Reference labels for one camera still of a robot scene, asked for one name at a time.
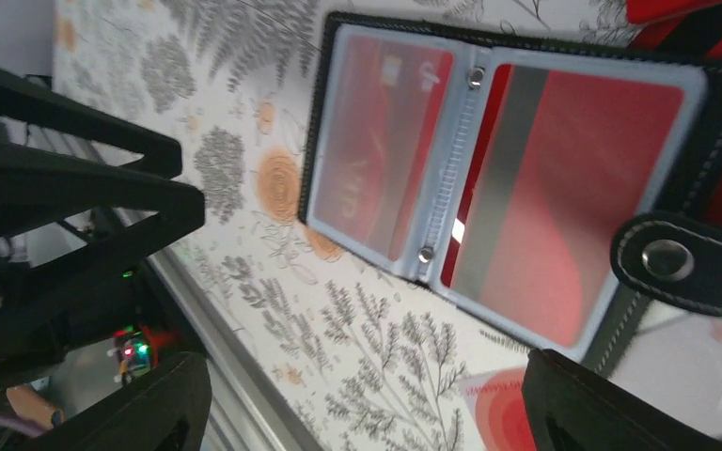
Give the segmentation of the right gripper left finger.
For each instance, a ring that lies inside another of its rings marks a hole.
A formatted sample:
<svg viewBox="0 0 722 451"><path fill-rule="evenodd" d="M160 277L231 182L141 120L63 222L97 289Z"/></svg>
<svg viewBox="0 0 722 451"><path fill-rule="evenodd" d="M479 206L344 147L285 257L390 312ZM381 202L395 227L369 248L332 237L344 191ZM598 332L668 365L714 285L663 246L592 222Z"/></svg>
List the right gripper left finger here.
<svg viewBox="0 0 722 451"><path fill-rule="evenodd" d="M21 448L197 451L211 404L206 358L180 352Z"/></svg>

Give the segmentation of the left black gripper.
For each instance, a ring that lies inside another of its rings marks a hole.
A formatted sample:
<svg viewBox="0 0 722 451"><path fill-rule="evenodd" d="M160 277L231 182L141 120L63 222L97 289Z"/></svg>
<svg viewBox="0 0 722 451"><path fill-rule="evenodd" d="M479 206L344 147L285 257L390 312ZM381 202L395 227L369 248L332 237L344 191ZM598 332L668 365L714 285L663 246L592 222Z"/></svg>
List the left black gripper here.
<svg viewBox="0 0 722 451"><path fill-rule="evenodd" d="M0 288L0 390L48 375L70 352L126 326L178 332L177 352L205 350L159 273L148 260L135 263L203 226L205 196L176 180L177 141L152 135L123 149L138 159L107 165L0 141L0 238L94 208L149 213L38 268L8 265ZM4 265L0 257L0 272Z"/></svg>

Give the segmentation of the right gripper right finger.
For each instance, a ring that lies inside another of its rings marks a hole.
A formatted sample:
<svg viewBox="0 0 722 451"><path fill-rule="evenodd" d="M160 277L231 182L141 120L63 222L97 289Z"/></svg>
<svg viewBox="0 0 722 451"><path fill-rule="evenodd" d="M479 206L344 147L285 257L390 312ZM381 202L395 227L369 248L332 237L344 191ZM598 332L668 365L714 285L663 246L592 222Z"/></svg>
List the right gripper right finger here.
<svg viewBox="0 0 722 451"><path fill-rule="evenodd" d="M522 395L538 450L722 450L555 350L528 354Z"/></svg>

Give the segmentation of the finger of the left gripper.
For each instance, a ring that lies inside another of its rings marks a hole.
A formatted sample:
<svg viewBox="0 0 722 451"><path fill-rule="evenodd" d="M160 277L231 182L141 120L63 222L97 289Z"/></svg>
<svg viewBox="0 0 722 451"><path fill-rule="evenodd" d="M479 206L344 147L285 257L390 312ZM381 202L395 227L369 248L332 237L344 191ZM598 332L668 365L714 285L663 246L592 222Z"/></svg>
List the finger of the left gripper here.
<svg viewBox="0 0 722 451"><path fill-rule="evenodd" d="M57 94L0 69L0 117L121 148L142 156L127 169L173 179L182 173L180 143L166 135Z"/></svg>

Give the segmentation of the black leather card holder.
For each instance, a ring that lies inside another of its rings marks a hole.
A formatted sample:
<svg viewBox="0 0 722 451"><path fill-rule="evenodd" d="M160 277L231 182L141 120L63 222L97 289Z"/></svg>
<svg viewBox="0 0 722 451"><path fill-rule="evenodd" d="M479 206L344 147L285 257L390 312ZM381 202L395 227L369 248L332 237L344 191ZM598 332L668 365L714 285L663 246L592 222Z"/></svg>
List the black leather card holder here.
<svg viewBox="0 0 722 451"><path fill-rule="evenodd" d="M722 60L331 12L300 220L608 373L648 303L722 317Z"/></svg>

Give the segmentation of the red card pile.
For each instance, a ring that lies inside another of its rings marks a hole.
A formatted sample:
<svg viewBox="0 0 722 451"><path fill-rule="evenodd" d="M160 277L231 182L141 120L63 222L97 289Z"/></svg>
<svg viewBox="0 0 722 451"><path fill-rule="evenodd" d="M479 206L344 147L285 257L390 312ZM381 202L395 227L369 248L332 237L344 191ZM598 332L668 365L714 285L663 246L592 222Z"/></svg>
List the red card pile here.
<svg viewBox="0 0 722 451"><path fill-rule="evenodd" d="M388 260L403 253L453 52L346 32L326 104L313 215Z"/></svg>

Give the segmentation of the red card with stripe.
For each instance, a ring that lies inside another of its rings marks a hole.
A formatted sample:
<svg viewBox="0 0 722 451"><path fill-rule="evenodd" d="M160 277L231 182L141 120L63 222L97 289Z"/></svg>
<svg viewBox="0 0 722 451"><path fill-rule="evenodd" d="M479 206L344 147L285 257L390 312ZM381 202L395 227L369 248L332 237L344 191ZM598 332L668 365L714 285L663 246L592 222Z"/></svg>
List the red card with stripe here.
<svg viewBox="0 0 722 451"><path fill-rule="evenodd" d="M525 340L571 350L611 296L616 230L656 196L683 88L503 64L440 281Z"/></svg>

